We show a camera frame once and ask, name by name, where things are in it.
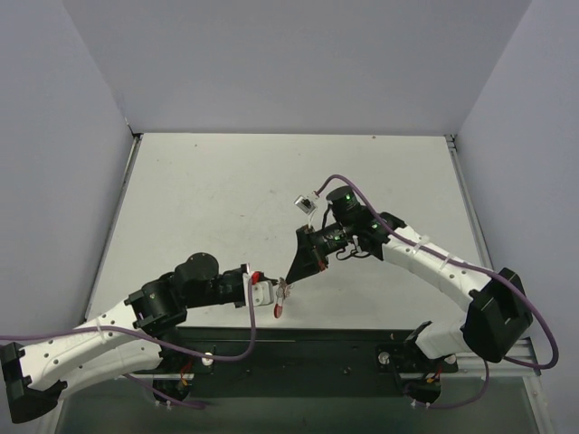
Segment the metal key holder red handle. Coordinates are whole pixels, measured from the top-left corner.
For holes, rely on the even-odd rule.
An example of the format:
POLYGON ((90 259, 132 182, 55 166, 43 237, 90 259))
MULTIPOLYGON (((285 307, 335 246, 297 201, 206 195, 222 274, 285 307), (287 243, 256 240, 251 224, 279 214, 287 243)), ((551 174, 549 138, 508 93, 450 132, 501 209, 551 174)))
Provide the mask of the metal key holder red handle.
POLYGON ((280 319, 283 313, 284 302, 290 296, 291 284, 284 278, 280 278, 275 290, 275 303, 273 308, 273 316, 275 319, 280 319))

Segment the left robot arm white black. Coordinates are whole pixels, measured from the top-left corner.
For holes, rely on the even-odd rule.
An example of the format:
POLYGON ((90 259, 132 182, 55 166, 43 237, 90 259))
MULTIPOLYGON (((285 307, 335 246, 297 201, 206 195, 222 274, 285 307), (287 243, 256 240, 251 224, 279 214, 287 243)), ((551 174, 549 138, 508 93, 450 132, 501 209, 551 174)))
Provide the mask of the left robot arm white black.
POLYGON ((204 365, 247 358, 257 337, 254 317, 249 346, 238 355, 187 349, 179 341, 177 327, 192 308, 269 306, 278 284, 247 264, 221 272, 214 256, 196 253, 70 331, 7 337, 1 348, 1 369, 12 422, 38 419, 65 395, 96 382, 159 366, 166 372, 177 371, 186 355, 204 365))

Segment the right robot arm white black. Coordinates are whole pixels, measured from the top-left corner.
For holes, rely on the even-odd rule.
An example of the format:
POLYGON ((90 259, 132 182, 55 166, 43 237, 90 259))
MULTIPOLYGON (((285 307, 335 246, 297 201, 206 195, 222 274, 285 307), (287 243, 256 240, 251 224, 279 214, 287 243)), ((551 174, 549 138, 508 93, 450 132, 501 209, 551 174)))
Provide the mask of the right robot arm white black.
POLYGON ((474 270, 403 220, 388 212, 372 212, 348 185, 327 195, 327 210, 334 223, 319 230, 308 225, 297 229, 297 251, 285 278, 287 284, 324 271, 330 255, 348 246, 362 256, 406 269, 465 314, 451 323, 425 322, 411 333, 412 347, 431 360, 474 353, 498 363, 530 327, 533 317, 520 299, 522 284, 513 271, 502 269, 492 278, 486 271, 474 270))

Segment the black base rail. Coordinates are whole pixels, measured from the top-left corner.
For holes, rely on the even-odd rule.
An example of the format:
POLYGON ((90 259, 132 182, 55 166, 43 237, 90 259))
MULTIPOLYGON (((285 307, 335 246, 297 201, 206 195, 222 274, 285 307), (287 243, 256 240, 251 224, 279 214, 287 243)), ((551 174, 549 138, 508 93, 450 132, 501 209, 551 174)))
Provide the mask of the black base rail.
POLYGON ((180 401, 397 397, 408 382, 436 397, 441 374, 456 373, 458 365, 425 358, 413 341, 411 330, 261 328, 252 353, 239 362, 205 366, 167 354, 143 374, 156 396, 180 401))

